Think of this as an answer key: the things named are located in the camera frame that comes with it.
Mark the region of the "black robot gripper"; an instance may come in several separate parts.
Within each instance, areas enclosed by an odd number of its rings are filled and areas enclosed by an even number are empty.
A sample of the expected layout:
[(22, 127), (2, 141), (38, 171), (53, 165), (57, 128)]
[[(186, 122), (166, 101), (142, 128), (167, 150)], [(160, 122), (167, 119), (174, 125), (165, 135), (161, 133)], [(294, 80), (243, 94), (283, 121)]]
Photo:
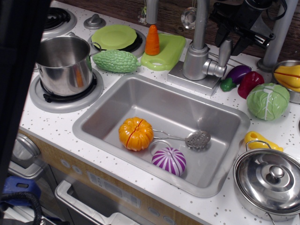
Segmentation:
[(267, 47), (276, 35), (264, 23), (262, 12), (268, 10), (271, 1), (244, 1), (239, 5), (216, 2), (209, 19), (217, 24), (215, 44), (220, 47), (231, 32), (240, 36), (233, 47), (232, 56), (238, 56), (249, 45)]

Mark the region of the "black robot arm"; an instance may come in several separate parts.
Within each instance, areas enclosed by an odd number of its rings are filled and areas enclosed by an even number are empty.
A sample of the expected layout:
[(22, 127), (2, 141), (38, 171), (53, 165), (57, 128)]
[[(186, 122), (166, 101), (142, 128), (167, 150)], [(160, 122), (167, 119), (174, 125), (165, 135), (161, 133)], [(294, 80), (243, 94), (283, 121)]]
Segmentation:
[(283, 18), (287, 12), (287, 3), (282, 0), (280, 3), (284, 11), (271, 17), (269, 8), (273, 2), (272, 0), (245, 0), (240, 5), (214, 3), (209, 19), (215, 22), (218, 27), (215, 37), (216, 46), (220, 47), (228, 35), (234, 32), (240, 38), (231, 51), (232, 56), (239, 55), (250, 45), (257, 45), (266, 49), (270, 41), (276, 38), (276, 35), (264, 23), (261, 16), (262, 12), (265, 11), (271, 21)]

